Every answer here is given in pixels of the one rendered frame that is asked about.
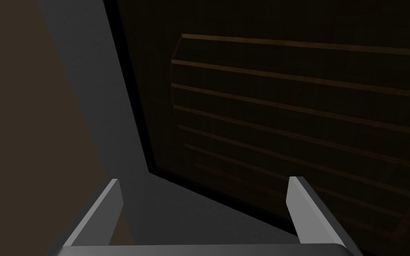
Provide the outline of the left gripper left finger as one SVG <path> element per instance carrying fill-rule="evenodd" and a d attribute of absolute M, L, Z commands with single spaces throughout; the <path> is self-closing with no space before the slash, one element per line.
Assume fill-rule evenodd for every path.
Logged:
<path fill-rule="evenodd" d="M 111 179 L 62 246 L 108 246 L 123 205 L 119 180 Z"/>

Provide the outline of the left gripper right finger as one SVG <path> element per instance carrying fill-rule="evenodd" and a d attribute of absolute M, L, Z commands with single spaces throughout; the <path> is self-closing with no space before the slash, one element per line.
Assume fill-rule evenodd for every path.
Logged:
<path fill-rule="evenodd" d="M 352 246 L 349 236 L 303 177 L 289 177 L 285 202 L 302 244 Z"/>

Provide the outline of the dark brown louvered door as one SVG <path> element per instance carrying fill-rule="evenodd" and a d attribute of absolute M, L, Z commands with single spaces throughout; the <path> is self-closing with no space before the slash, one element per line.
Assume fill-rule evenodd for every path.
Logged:
<path fill-rule="evenodd" d="M 410 256 L 410 0 L 117 0 L 157 170 Z"/>

